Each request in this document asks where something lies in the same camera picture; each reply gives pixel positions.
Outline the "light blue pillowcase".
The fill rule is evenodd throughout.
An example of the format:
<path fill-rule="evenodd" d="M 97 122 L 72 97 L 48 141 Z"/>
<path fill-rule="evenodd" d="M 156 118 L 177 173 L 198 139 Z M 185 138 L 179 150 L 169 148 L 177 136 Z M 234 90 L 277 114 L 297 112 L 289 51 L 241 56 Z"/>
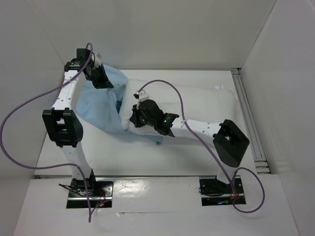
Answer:
<path fill-rule="evenodd" d="M 119 111 L 126 89 L 127 76 L 118 69 L 103 65 L 113 88 L 96 89 L 86 81 L 80 93 L 76 114 L 107 133 L 127 133 L 121 125 Z"/>

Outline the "white pillow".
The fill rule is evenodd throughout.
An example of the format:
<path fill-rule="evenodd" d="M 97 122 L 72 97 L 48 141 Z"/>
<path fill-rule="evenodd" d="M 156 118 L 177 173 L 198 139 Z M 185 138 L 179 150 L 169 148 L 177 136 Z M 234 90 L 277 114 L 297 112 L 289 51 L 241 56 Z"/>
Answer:
<path fill-rule="evenodd" d="M 159 136 L 152 127 L 136 128 L 129 121 L 132 107 L 137 104 L 133 96 L 146 82 L 138 79 L 128 79 L 123 96 L 119 116 L 124 130 L 138 135 Z M 236 98 L 228 89 L 197 88 L 189 86 L 174 86 L 183 100 L 184 115 L 197 121 L 220 123 L 225 119 L 234 120 Z M 181 115 L 181 104 L 177 92 L 168 84 L 153 82 L 144 88 L 149 98 L 155 101 L 164 113 Z"/>

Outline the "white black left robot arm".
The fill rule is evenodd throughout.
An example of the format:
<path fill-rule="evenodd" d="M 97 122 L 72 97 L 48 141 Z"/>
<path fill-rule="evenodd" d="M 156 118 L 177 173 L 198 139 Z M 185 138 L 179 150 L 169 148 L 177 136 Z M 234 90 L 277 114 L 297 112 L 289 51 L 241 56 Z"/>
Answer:
<path fill-rule="evenodd" d="M 90 44 L 77 49 L 76 58 L 64 66 L 64 82 L 58 98 L 51 109 L 43 111 L 42 118 L 50 140 L 72 164 L 69 189 L 92 196 L 97 191 L 97 183 L 83 152 L 84 131 L 76 115 L 78 99 L 86 81 L 90 81 L 95 89 L 114 87 L 100 62 L 100 55 L 92 52 Z"/>

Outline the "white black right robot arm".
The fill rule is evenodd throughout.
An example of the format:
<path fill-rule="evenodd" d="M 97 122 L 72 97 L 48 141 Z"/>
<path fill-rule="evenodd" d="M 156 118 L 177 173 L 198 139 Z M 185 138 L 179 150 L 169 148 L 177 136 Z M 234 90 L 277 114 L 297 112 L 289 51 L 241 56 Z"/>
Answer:
<path fill-rule="evenodd" d="M 200 141 L 220 167 L 215 188 L 221 193 L 234 185 L 236 171 L 250 144 L 241 129 L 229 119 L 222 123 L 184 119 L 178 114 L 164 113 L 151 99 L 133 105 L 130 122 L 136 129 L 149 128 L 158 135 Z"/>

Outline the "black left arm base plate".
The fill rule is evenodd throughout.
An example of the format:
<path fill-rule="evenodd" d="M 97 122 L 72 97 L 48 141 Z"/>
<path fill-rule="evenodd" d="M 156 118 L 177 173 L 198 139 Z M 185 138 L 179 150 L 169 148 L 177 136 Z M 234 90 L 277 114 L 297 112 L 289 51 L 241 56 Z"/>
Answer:
<path fill-rule="evenodd" d="M 66 208 L 79 209 L 88 208 L 86 191 L 84 183 L 81 181 L 78 184 L 71 182 L 70 185 L 62 185 L 68 190 L 68 197 Z M 114 181 L 112 179 L 97 178 L 94 182 L 94 188 L 88 186 L 88 196 L 90 199 L 91 209 L 98 208 L 111 208 L 113 197 Z"/>

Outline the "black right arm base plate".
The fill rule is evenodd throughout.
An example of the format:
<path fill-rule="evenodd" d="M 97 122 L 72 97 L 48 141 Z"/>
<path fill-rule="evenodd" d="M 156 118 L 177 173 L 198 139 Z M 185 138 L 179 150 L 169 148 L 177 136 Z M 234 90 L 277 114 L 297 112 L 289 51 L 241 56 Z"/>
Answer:
<path fill-rule="evenodd" d="M 217 180 L 216 177 L 201 177 L 198 192 L 201 195 L 202 206 L 227 206 L 246 204 L 246 197 L 242 181 L 239 177 L 235 180 L 236 195 L 232 192 L 230 184 Z"/>

